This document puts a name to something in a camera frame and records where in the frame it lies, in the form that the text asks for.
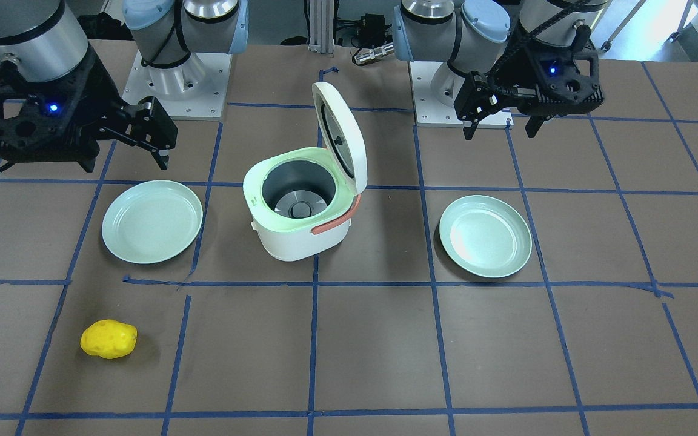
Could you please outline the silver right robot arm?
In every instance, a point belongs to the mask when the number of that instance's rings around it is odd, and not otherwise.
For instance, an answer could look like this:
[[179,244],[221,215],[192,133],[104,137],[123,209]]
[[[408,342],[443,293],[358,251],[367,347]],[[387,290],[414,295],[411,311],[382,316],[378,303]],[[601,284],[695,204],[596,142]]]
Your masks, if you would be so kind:
[[[124,17],[76,16],[66,1],[0,1],[0,173],[74,162],[92,172],[100,140],[147,151],[166,169],[178,128],[164,102],[210,88],[200,53],[248,41],[247,1],[125,1]],[[134,41],[150,91],[128,103],[92,39]]]

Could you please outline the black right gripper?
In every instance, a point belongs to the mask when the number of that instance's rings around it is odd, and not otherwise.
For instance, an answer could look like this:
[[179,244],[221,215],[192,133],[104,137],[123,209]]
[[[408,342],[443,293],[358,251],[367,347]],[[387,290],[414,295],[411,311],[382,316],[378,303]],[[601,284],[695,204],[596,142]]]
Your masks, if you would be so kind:
[[94,48],[50,82],[27,82],[12,55],[0,62],[0,158],[7,165],[75,162],[92,172],[99,140],[141,147],[161,170],[178,128],[153,96],[128,104]]

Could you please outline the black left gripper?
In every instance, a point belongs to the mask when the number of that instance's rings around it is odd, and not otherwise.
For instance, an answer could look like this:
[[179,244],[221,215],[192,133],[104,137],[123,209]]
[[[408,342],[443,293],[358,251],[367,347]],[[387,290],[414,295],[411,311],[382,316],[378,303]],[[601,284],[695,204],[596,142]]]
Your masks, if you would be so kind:
[[529,34],[518,25],[506,49],[509,58],[497,71],[468,72],[454,102],[465,140],[473,140],[478,121],[504,108],[529,116],[525,132],[532,139],[546,118],[589,113],[604,103],[599,57],[590,41],[592,28],[585,23],[565,28],[574,32],[568,45],[554,46],[531,37],[512,52]]

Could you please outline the green plate near right arm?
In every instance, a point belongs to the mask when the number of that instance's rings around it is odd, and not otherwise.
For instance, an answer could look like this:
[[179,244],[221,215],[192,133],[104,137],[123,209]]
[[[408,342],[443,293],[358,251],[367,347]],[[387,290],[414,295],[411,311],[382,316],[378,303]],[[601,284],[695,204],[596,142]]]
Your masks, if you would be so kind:
[[101,235],[106,248],[133,264],[172,259],[198,237],[203,204],[188,186],[157,180],[125,190],[108,207]]

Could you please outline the green plate near left arm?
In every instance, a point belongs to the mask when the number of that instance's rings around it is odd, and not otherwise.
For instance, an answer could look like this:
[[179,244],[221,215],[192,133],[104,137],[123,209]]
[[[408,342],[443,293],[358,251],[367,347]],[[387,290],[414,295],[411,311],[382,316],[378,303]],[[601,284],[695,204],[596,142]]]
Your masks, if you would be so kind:
[[439,236],[453,262],[477,276],[518,273],[533,249],[531,229],[518,210],[484,195],[460,197],[443,210]]

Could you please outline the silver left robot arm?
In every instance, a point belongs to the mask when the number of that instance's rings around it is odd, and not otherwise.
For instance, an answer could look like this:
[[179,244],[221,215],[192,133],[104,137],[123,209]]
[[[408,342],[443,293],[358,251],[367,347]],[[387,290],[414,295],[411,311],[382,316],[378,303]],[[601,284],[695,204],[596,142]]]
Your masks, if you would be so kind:
[[438,62],[435,92],[471,140],[505,108],[527,116],[535,137],[556,116],[585,115],[605,101],[593,27],[608,1],[402,1],[393,44],[399,60]]

